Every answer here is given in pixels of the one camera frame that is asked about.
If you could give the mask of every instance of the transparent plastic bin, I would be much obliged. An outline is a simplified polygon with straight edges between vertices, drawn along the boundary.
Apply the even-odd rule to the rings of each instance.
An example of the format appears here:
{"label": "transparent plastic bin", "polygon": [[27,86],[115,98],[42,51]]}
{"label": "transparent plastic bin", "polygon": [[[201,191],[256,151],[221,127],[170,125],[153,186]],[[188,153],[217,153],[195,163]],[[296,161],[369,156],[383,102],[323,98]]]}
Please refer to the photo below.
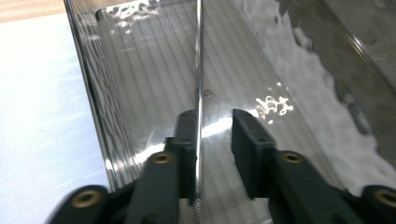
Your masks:
{"label": "transparent plastic bin", "polygon": [[[248,199],[233,164],[233,108],[255,116],[279,149],[307,156],[331,185],[353,193],[395,186],[393,167],[375,151],[395,155],[391,70],[325,3],[204,0],[205,223],[271,222],[266,201]],[[65,4],[117,190],[163,150],[177,115],[195,107],[196,2]],[[193,212],[180,206],[180,221],[192,223]]]}

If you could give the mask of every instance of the screw hole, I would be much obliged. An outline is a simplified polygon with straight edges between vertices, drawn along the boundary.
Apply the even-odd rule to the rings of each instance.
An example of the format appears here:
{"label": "screw hole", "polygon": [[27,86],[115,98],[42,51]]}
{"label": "screw hole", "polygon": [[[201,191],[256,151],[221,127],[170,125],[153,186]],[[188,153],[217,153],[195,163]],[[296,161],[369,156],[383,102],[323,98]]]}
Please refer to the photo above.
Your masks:
{"label": "screw hole", "polygon": [[96,190],[88,189],[76,195],[72,200],[72,205],[76,208],[89,207],[100,201],[102,193]]}
{"label": "screw hole", "polygon": [[372,39],[371,41],[370,41],[370,44],[371,45],[374,45],[376,43],[376,39]]}
{"label": "screw hole", "polygon": [[283,155],[283,160],[291,163],[300,163],[303,159],[301,156],[294,153],[286,153]]}
{"label": "screw hole", "polygon": [[396,208],[396,193],[381,189],[375,192],[375,197],[381,203]]}
{"label": "screw hole", "polygon": [[206,90],[206,91],[204,92],[204,94],[205,94],[205,96],[206,96],[207,98],[211,98],[212,95],[213,95],[211,90]]}
{"label": "screw hole", "polygon": [[154,162],[159,163],[159,164],[168,163],[171,160],[172,160],[172,157],[167,154],[159,154],[154,157]]}

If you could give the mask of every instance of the black plastic part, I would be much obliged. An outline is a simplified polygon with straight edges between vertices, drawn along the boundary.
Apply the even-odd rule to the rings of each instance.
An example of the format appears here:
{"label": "black plastic part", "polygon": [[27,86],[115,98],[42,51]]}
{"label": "black plastic part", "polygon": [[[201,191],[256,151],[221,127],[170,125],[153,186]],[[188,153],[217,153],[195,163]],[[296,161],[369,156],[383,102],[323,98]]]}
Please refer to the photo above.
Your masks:
{"label": "black plastic part", "polygon": [[64,201],[50,223],[102,223],[107,198],[107,189],[102,186],[86,186],[77,189]]}
{"label": "black plastic part", "polygon": [[291,209],[281,194],[271,197],[271,200],[268,201],[268,208],[275,224],[295,223]]}
{"label": "black plastic part", "polygon": [[177,155],[175,153],[158,152],[148,159],[142,177],[135,184],[124,223],[178,223]]}
{"label": "black plastic part", "polygon": [[396,190],[367,186],[361,195],[361,210],[367,223],[396,223]]}
{"label": "black plastic part", "polygon": [[250,199],[269,196],[266,165],[276,152],[276,142],[260,123],[244,110],[233,110],[231,149],[235,165]]}
{"label": "black plastic part", "polygon": [[105,215],[101,219],[101,223],[121,224],[126,217],[126,209],[134,192],[134,183],[124,186],[116,192],[110,193]]}
{"label": "black plastic part", "polygon": [[189,110],[178,116],[175,137],[166,139],[165,151],[171,151],[179,157],[179,197],[194,202],[196,167],[196,110]]}
{"label": "black plastic part", "polygon": [[296,223],[347,224],[363,223],[301,154],[278,151],[270,162],[272,182],[277,194],[283,196]]}

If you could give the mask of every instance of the brass screw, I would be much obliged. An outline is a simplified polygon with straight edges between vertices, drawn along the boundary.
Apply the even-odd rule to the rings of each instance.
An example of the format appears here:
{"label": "brass screw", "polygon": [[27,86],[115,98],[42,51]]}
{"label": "brass screw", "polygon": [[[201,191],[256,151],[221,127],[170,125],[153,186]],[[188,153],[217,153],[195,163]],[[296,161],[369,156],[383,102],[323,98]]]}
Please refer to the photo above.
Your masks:
{"label": "brass screw", "polygon": [[386,189],[378,190],[374,193],[374,196],[381,203],[384,203],[390,207],[396,208],[396,193],[390,192]]}
{"label": "brass screw", "polygon": [[171,160],[172,160],[172,156],[164,153],[158,154],[154,157],[154,162],[159,164],[168,163]]}
{"label": "brass screw", "polygon": [[283,160],[291,163],[300,163],[303,161],[303,158],[294,153],[285,153],[283,154]]}
{"label": "brass screw", "polygon": [[101,192],[97,190],[87,189],[73,198],[72,205],[76,208],[89,207],[99,202],[101,198]]}

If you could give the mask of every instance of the white table surface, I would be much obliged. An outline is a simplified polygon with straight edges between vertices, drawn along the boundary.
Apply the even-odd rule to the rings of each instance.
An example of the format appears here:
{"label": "white table surface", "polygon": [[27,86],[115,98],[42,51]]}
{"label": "white table surface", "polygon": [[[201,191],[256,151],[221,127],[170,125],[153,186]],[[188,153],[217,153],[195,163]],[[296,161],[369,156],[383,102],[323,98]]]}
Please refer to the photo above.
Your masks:
{"label": "white table surface", "polygon": [[84,185],[108,187],[66,14],[0,23],[0,223],[43,223]]}

